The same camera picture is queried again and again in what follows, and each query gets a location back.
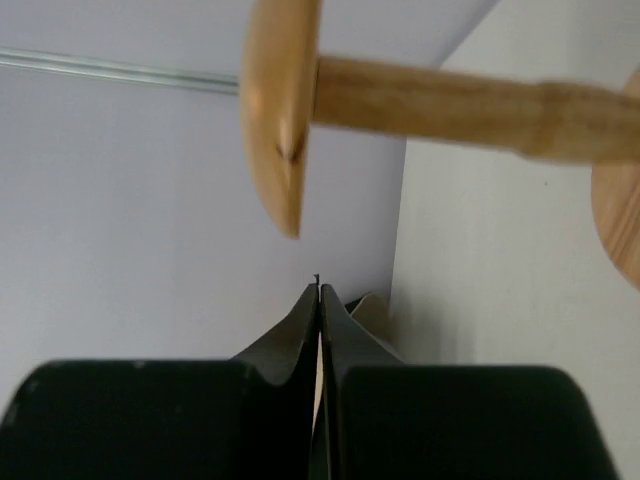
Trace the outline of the wooden hat stand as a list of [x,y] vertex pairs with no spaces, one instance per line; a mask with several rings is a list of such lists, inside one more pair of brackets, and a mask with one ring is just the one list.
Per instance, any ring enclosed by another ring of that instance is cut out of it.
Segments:
[[246,158],[276,228],[300,233],[312,124],[511,151],[593,166],[602,245],[639,279],[639,80],[624,92],[326,56],[318,1],[258,1],[244,49],[239,99]]

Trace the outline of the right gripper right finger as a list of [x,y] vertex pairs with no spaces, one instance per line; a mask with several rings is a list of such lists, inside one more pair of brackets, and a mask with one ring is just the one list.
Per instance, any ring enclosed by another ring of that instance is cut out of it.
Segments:
[[339,392],[348,371],[398,364],[393,345],[379,341],[354,321],[329,284],[319,287],[319,477],[340,477]]

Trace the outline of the beige bucket hat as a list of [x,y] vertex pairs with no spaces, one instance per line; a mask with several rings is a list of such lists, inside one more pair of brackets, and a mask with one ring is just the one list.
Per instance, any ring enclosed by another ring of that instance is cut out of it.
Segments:
[[349,303],[347,311],[362,328],[385,344],[394,344],[394,324],[385,299],[376,292],[369,292]]

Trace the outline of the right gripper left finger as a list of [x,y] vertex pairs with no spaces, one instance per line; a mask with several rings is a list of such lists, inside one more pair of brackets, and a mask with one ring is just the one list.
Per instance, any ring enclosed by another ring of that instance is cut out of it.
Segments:
[[319,287],[234,359],[246,370],[241,408],[244,479],[305,479],[315,415]]

